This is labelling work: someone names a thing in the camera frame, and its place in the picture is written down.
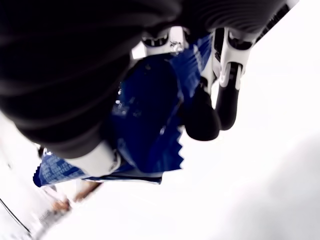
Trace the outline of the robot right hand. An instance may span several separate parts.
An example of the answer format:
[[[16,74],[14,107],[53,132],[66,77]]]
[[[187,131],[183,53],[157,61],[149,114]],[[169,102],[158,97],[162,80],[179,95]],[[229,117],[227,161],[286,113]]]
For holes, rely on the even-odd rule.
[[[3,0],[0,110],[30,141],[98,177],[120,165],[100,135],[132,49],[181,26],[254,39],[283,0]]]

